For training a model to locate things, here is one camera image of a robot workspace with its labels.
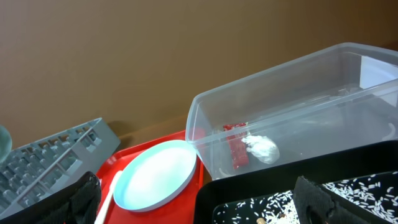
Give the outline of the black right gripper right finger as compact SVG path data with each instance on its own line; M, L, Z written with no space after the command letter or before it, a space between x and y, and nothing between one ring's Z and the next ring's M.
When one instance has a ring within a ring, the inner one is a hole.
M293 201L300 223L390 223L326 189L325 183L304 176L294 181Z

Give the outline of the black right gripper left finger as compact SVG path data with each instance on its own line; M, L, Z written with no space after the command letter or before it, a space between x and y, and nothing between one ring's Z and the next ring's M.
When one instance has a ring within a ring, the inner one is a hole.
M94 224L100 202L100 180L86 172L68 187L3 218L1 224Z

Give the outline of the white plastic spoon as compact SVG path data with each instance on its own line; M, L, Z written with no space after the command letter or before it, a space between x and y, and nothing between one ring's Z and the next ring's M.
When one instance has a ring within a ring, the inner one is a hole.
M102 204L102 207L100 208L100 210L98 212L98 215L96 217L96 220L95 220L94 224L103 224L105 222L106 215L107 215L107 212L108 212L108 208L110 206L110 203L111 203L111 200L113 198L113 193L114 193L116 184L117 184L121 174L122 174L122 171L119 170L114 175L114 177L113 177L113 179L111 181L111 184L109 186L109 192L106 195L106 198L105 198L105 200L104 200L104 202Z

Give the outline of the white rice pile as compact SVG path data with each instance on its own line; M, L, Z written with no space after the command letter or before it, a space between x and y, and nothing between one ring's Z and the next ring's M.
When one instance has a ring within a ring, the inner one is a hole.
M397 172L329 182L323 186L351 203L390 222L397 223ZM215 208L213 223L288 223L299 224L293 192L277 192Z

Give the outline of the white tissue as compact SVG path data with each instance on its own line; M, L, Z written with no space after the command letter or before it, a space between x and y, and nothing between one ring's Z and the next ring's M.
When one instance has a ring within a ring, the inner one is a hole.
M262 163L273 164L280 157L279 148L267 136L248 135L241 140L247 145L247 152L251 153Z

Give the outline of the light blue plate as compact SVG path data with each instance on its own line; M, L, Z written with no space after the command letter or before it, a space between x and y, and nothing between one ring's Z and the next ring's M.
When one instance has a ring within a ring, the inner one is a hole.
M155 210L182 192L196 166L197 154L189 143L162 142L139 154L124 168L113 199L118 207L132 212Z

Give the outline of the red snack wrapper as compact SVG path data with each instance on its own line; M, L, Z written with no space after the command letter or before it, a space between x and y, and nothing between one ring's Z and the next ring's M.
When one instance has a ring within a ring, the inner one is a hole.
M233 169L238 169L239 167L249 164L246 144L242 142L243 137L245 137L247 134L248 132L244 131L238 134L232 134L226 138L231 151Z

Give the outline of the mint green bowl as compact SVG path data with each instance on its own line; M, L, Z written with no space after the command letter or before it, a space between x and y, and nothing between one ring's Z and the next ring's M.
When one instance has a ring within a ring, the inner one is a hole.
M0 125L0 160L3 162L12 150L12 138L9 131Z

